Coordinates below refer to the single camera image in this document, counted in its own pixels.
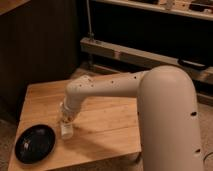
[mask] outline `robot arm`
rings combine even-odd
[[[118,78],[70,84],[61,110],[62,137],[88,96],[137,97],[144,171],[203,171],[196,92],[189,76],[172,66],[156,67]]]
[[[104,81],[94,81],[89,76],[82,76],[72,81],[66,87],[61,104],[65,120],[72,122],[83,100],[89,96],[136,97],[139,83],[146,73],[147,71],[127,74]]]

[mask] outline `floor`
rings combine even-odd
[[[91,76],[96,73],[77,69],[71,76],[76,78],[80,75],[88,74]],[[204,156],[213,151],[213,107],[199,104],[200,127],[203,144]],[[8,161],[16,133],[16,125],[0,120],[0,171],[6,171]],[[131,154],[118,158],[112,158],[69,168],[57,169],[55,171],[143,171],[142,160],[135,163],[137,154]],[[205,162],[205,171],[213,170],[213,155],[210,155]]]

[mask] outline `black bowl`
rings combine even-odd
[[[15,154],[22,163],[33,164],[45,158],[54,144],[53,129],[47,125],[35,125],[21,134],[16,142]]]

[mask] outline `shelf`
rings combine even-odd
[[[180,8],[180,6],[183,5],[181,1],[175,2],[174,0],[169,0],[169,1],[174,1],[176,3],[174,8],[173,7],[169,8],[169,7],[167,7],[166,4],[165,5],[153,5],[153,4],[128,1],[128,0],[93,0],[93,1],[213,21],[212,14],[205,13],[205,12],[196,12],[196,11],[192,11],[192,10],[184,10],[187,7],[187,4],[184,7],[184,9],[182,10]]]
[[[30,0],[0,0],[0,15],[9,12]]]

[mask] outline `hole on robot arm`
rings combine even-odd
[[[192,112],[192,113],[191,113],[191,116],[192,116],[192,117],[197,116],[197,112]]]

